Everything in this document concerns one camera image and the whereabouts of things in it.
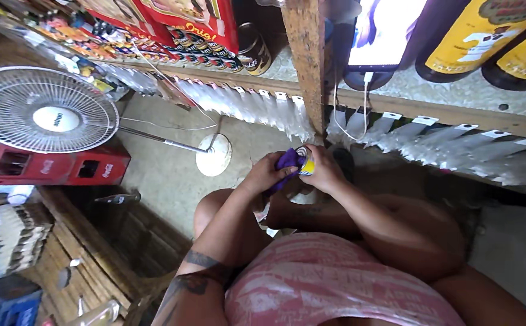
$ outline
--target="tattooed arm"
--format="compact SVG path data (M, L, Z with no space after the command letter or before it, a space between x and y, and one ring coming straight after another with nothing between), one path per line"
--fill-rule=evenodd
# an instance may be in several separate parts
M275 171L280 156L281 152L271 153L255 164L196 239L152 326L227 324L223 285L232 268L251 262L270 241L257 225L250 203L293 172L292 168Z
M152 326L228 325L223 309L223 285L231 269L193 249L182 263L186 264L204 269L172 279Z

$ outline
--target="smartphone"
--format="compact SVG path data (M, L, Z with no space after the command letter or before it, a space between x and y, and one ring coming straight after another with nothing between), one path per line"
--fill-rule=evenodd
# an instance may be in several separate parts
M395 71L426 0L361 0L348 71Z

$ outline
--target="electric fan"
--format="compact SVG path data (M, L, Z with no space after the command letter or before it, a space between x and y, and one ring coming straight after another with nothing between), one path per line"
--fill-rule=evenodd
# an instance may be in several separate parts
M67 74L39 67L0 68L0 143L39 153L69 153L105 143L118 130L197 152L208 176L229 165L229 140L216 133L199 148L119 126L120 116L105 94Z

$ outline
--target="yellow can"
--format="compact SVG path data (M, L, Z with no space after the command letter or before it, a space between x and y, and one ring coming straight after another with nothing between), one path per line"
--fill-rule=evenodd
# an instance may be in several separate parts
M300 175L311 175L315 171L315 161L313 161L313 157L311 156L310 150L307 149L305 146L298 147L296 149L297 155L305 157L305 163L303 163L303 166L301 167L301 170L299 171Z

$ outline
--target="white cable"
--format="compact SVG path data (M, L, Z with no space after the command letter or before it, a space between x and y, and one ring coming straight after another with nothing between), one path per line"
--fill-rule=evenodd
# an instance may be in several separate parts
M335 78L334 78L334 111L335 111L335 106L336 106L335 97L336 97L336 94L337 94L337 69L335 69L335 74L334 75L335 75ZM366 74L364 75L364 112L363 112L364 113L364 133L361 135L361 137L359 139L352 137L352 135L350 135L345 129L343 129L343 127L339 124L339 122L335 118L335 113L334 113L335 124L348 137L350 137L351 139L354 139L356 142L359 142L363 137L365 137L366 133L368 131L368 118L367 118L368 84L371 82L373 76L374 76L374 72L372 72L372 71L366 72Z
M138 48L136 47L136 44L134 44L134 42L132 43L132 50L133 52L137 55L137 56L140 56L144 59L144 61L146 61L146 63L148 63L152 69L154 69L156 72L158 72L158 74L164 78L166 81L168 81L168 83L170 85L172 85L172 87L176 88L177 91L179 91L181 94L184 94L184 92L178 88L177 85L175 85L174 83L172 83L168 77L166 77L162 71L158 70L155 65L153 65L150 61L148 61L148 59L143 56L142 53L140 53L140 51L138 50ZM131 119L131 118L121 118L121 119L124 119L124 120L131 120L131 121L137 121L137 122L145 122L145 123L150 123L151 125L154 125L154 126L157 126L157 127L161 127L161 128L166 128L166 129L177 129L177 130L184 130L184 131L193 131L193 130L204 130L204 129L209 129L209 128L213 128L213 127L216 127L218 126L218 124L216 123L216 121L213 120L213 118L209 117L205 112L204 112L204 108L202 108L199 103L195 102L193 99L191 99L190 97L187 96L187 99L189 101L191 101L192 104L194 104L194 106L196 106L198 109L199 109L199 112L201 112L205 117L209 118L213 123L214 125L211 125L211 126L208 126L208 127L204 127L204 128L193 128L193 129L184 129L184 128L178 128L178 127L166 127L166 126L161 126L161 125L157 125L153 122L150 122L150 121L144 121L144 120L136 120L136 119Z
M203 128L185 129L185 128L179 128L179 127L167 127L167 126L161 126L161 125L158 125L158 124L156 124L156 123L154 123L154 122L145 121L145 120L138 120L138 119L132 119L132 118L120 117L120 119L121 119L121 120L136 121L136 122L144 122L144 123L151 124L151 125L153 125L153 126L157 126L157 127L160 127L160 128L164 128L164 129L176 129L176 130L184 130L184 131L204 130L204 129L209 129L209 128L212 128L212 127L216 126L216 124L215 124L215 125L208 126L208 127L203 127Z

